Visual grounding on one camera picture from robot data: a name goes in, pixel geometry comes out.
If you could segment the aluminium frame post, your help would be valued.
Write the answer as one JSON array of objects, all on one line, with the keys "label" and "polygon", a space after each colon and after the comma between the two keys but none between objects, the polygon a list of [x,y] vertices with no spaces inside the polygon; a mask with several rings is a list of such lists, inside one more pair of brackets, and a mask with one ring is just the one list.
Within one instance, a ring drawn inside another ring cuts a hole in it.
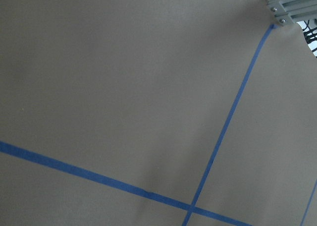
[{"label": "aluminium frame post", "polygon": [[267,0],[266,5],[281,26],[317,18],[317,0]]}]

